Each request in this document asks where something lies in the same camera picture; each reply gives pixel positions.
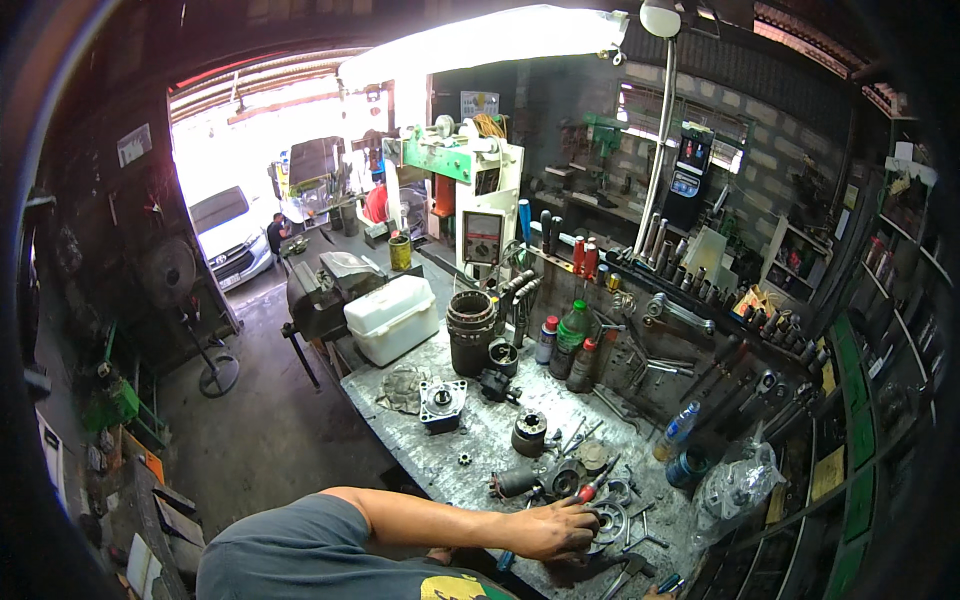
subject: metal workbench top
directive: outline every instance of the metal workbench top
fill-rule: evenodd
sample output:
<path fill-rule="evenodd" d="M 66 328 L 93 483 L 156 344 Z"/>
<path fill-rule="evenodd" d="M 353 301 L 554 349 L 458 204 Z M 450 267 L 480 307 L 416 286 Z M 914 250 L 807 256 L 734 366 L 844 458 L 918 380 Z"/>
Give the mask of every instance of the metal workbench top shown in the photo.
<path fill-rule="evenodd" d="M 381 393 L 385 374 L 400 365 L 417 366 L 430 370 L 430 374 L 444 381 L 462 379 L 450 364 L 450 343 L 446 327 L 406 355 L 384 369 L 365 365 L 342 380 L 344 390 L 380 440 L 387 446 L 397 461 L 414 478 L 430 497 L 438 502 L 473 510 L 488 510 L 510 513 L 524 506 L 522 496 L 508 500 L 491 498 L 487 482 L 491 471 L 519 467 L 521 465 L 553 464 L 549 452 L 538 459 L 519 455 L 510 444 L 511 428 L 518 408 L 513 404 L 488 403 L 480 393 L 479 384 L 470 381 L 467 391 L 467 406 L 460 417 L 466 434 L 458 431 L 429 436 L 420 420 L 414 415 L 403 415 L 375 403 Z M 564 441 L 573 433 L 581 417 L 587 418 L 587 426 L 604 420 L 592 439 L 603 442 L 611 452 L 622 452 L 619 464 L 612 477 L 626 479 L 626 465 L 634 471 L 635 481 L 642 492 L 641 498 L 633 496 L 626 511 L 632 515 L 647 503 L 657 500 L 657 506 L 647 513 L 650 533 L 669 542 L 663 549 L 650 541 L 635 548 L 635 552 L 647 558 L 657 568 L 654 581 L 637 574 L 620 592 L 620 598 L 639 598 L 652 584 L 660 583 L 671 573 L 692 581 L 694 565 L 699 552 L 692 549 L 690 531 L 693 519 L 690 502 L 679 490 L 670 487 L 664 476 L 664 466 L 653 458 L 653 445 L 659 432 L 644 421 L 640 435 L 634 428 L 619 420 L 596 396 L 577 395 L 569 392 L 562 381 L 554 379 L 546 369 L 533 360 L 535 344 L 527 341 L 520 351 L 519 369 L 512 385 L 523 390 L 520 404 L 536 407 L 547 418 L 547 435 L 559 427 L 564 432 Z M 467 453 L 472 462 L 465 467 L 457 458 Z M 638 517 L 632 525 L 632 537 L 642 535 L 642 521 Z M 622 542 L 611 544 L 606 552 L 619 555 Z M 499 551 L 492 550 L 494 556 Z M 573 588 L 555 586 L 543 565 L 537 561 L 517 558 L 513 572 L 528 585 L 549 598 L 597 598 L 622 570 L 615 566 L 591 580 L 576 584 Z"/>

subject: gray t-shirt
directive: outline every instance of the gray t-shirt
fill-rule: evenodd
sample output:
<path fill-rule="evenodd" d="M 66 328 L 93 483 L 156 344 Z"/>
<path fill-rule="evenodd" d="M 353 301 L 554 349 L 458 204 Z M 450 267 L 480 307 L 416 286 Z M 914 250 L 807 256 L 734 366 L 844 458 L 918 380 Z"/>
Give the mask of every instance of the gray t-shirt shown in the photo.
<path fill-rule="evenodd" d="M 248 516 L 204 550 L 197 598 L 515 598 L 479 573 L 367 554 L 369 535 L 356 507 L 322 493 Z"/>

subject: wall sign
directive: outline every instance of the wall sign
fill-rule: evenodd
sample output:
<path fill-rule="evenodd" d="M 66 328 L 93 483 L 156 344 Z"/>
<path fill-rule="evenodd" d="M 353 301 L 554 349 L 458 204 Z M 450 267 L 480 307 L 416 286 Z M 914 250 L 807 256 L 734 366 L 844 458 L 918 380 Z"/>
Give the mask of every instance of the wall sign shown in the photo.
<path fill-rule="evenodd" d="M 117 142 L 117 158 L 120 159 L 120 168 L 126 167 L 154 148 L 150 138 L 150 123 L 144 123 L 130 133 L 127 133 Z"/>
<path fill-rule="evenodd" d="M 500 112 L 500 94 L 485 91 L 460 92 L 460 120 L 472 119 L 478 114 L 494 116 Z"/>

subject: hand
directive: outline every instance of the hand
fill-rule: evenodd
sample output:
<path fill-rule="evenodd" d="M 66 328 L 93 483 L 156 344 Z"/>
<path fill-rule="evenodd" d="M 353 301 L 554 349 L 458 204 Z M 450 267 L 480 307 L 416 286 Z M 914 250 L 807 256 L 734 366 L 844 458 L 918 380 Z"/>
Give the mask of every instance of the hand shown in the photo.
<path fill-rule="evenodd" d="M 505 549 L 538 561 L 576 558 L 600 526 L 596 512 L 574 497 L 504 517 Z"/>
<path fill-rule="evenodd" d="M 674 600 L 676 597 L 676 591 L 657 593 L 657 586 L 650 586 L 647 593 L 643 594 L 643 600 Z"/>

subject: license plate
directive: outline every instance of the license plate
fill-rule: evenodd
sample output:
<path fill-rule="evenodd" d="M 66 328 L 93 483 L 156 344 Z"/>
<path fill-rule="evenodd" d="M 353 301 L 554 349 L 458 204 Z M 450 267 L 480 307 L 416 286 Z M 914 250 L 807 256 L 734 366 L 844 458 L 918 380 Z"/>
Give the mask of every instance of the license plate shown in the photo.
<path fill-rule="evenodd" d="M 239 274 L 239 273 L 236 274 L 236 275 L 231 275 L 231 276 L 227 277 L 226 279 L 224 279 L 224 280 L 222 280 L 222 281 L 220 282 L 220 287 L 221 287 L 221 288 L 229 287 L 229 286 L 233 285 L 234 283 L 236 283 L 236 282 L 239 281 L 239 280 L 240 280 L 240 274 Z"/>

